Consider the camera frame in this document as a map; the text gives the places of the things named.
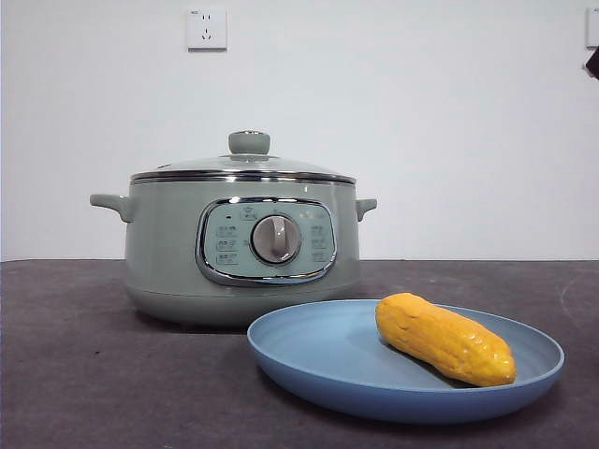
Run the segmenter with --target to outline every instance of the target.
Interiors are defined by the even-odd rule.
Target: gray countertop
[[[123,261],[2,264],[3,448],[586,448],[599,441],[599,261],[363,261],[351,297],[412,291],[534,326],[566,354],[533,405],[410,426],[331,412],[257,366],[244,329],[136,312]]]

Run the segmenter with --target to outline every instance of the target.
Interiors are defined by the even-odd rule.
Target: chrome trim
[[[186,182],[186,181],[253,181],[253,182],[308,182],[312,184],[330,183],[355,184],[356,179],[348,176],[327,173],[284,172],[268,170],[172,170],[148,171],[131,177],[131,184],[146,182]]]
[[[206,235],[206,228],[208,224],[208,216],[210,213],[216,209],[221,204],[226,203],[257,203],[257,202],[297,202],[302,204],[313,204],[316,206],[322,207],[329,214],[329,219],[331,221],[331,232],[332,232],[332,245],[333,245],[333,254],[330,260],[327,262],[325,266],[317,271],[312,271],[310,273],[303,274],[295,274],[291,276],[272,276],[272,277],[253,277],[253,276],[237,276],[234,274],[224,273],[223,271],[219,271],[215,267],[213,267],[207,260],[206,254],[204,253],[204,241]],[[254,257],[260,260],[260,263],[264,263],[264,261],[259,258],[256,254],[254,254],[254,250],[250,248]],[[233,196],[230,198],[217,199],[210,203],[204,210],[201,212],[199,217],[199,223],[197,225],[197,237],[196,237],[196,249],[194,251],[196,264],[199,270],[202,272],[204,276],[206,276],[211,281],[221,283],[223,285],[233,285],[236,287],[258,287],[263,286],[264,284],[270,285],[292,285],[298,283],[304,283],[309,281],[315,281],[317,279],[322,278],[337,258],[337,239],[335,237],[335,223],[332,222],[332,214],[330,213],[330,209],[319,201],[314,201],[312,199],[304,199],[304,198],[288,198],[288,197],[278,197],[278,196],[247,196],[247,197],[238,197]]]

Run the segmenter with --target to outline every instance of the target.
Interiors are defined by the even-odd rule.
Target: slow cooker
[[[343,297],[358,280],[358,222],[376,208],[356,180],[269,155],[240,131],[230,154],[131,177],[128,196],[91,195],[126,223],[125,276],[154,317],[245,326],[282,307]]]

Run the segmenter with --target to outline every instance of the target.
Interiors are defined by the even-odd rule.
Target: plate rim
[[[336,376],[331,376],[328,374],[323,374],[320,372],[316,372],[314,370],[311,369],[306,369],[302,366],[299,365],[295,365],[295,364],[291,364],[291,363],[287,363],[282,361],[280,358],[270,354],[267,351],[264,351],[262,349],[259,348],[259,346],[256,344],[256,342],[254,341],[254,339],[252,338],[252,332],[253,329],[255,329],[257,326],[259,326],[260,322],[265,321],[270,319],[273,315],[276,315],[278,313],[283,313],[283,312],[288,312],[288,310],[290,309],[296,309],[296,308],[303,308],[303,307],[321,307],[321,306],[327,306],[329,304],[344,304],[344,303],[358,303],[358,302],[367,302],[367,303],[376,303],[379,302],[380,299],[374,299],[374,298],[348,298],[348,299],[332,299],[332,300],[326,300],[326,301],[315,301],[315,302],[306,302],[303,304],[296,304],[293,306],[288,306],[288,307],[283,307],[281,309],[277,309],[276,311],[270,311],[268,313],[265,313],[264,315],[259,316],[258,318],[256,318],[254,320],[254,322],[252,324],[250,324],[247,328],[247,332],[246,332],[246,337],[247,340],[250,342],[250,345],[252,346],[253,350],[264,355],[265,357],[269,358],[270,360],[278,363],[279,365],[282,365],[284,367],[287,367],[289,369],[293,369],[295,371],[299,371],[302,372],[304,374],[308,374],[310,376],[314,376],[314,377],[318,377],[320,379],[325,379],[327,381],[330,382],[336,382],[336,383],[342,383],[342,384],[351,384],[353,386],[358,386],[358,387],[364,387],[364,388],[374,388],[377,390],[387,390],[387,391],[391,391],[391,392],[413,392],[413,393],[434,393],[436,395],[439,394],[449,394],[449,395],[454,395],[454,394],[480,394],[480,393],[485,393],[485,392],[494,392],[494,391],[502,391],[502,390],[509,390],[509,389],[513,389],[513,388],[519,388],[519,387],[524,387],[530,384],[538,384],[548,378],[551,378],[553,375],[555,375],[556,373],[558,373],[564,364],[565,361],[565,353],[563,351],[562,346],[552,337],[550,337],[550,335],[548,335],[547,333],[543,332],[542,330],[539,330],[535,327],[529,326],[525,323],[522,323],[520,321],[517,320],[513,320],[511,318],[507,318],[501,315],[497,315],[495,313],[489,313],[487,311],[479,311],[477,309],[469,309],[469,308],[464,308],[464,307],[459,307],[459,306],[451,306],[448,304],[437,304],[435,303],[436,306],[439,307],[443,307],[443,308],[447,308],[450,310],[454,310],[454,311],[473,311],[476,313],[482,313],[488,316],[491,316],[493,318],[498,318],[500,320],[505,320],[508,322],[511,322],[517,326],[524,326],[527,327],[529,330],[531,330],[532,332],[535,332],[537,334],[540,334],[542,337],[544,337],[545,339],[547,339],[553,346],[555,346],[558,350],[558,353],[560,354],[560,359],[558,360],[557,364],[550,369],[549,371],[533,377],[531,379],[528,379],[526,381],[520,382],[520,383],[512,383],[512,384],[504,384],[504,385],[494,385],[494,386],[465,386],[463,388],[448,388],[448,389],[439,389],[439,388],[414,388],[414,387],[404,387],[404,386],[393,386],[393,385],[383,385],[383,384],[372,384],[372,383],[367,383],[367,382],[356,382],[356,381],[351,381],[351,380],[346,380],[346,379],[342,379]]]

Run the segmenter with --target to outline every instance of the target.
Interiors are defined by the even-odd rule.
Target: control dial
[[[270,264],[283,264],[300,248],[300,229],[282,215],[271,215],[260,220],[252,232],[254,252]]]

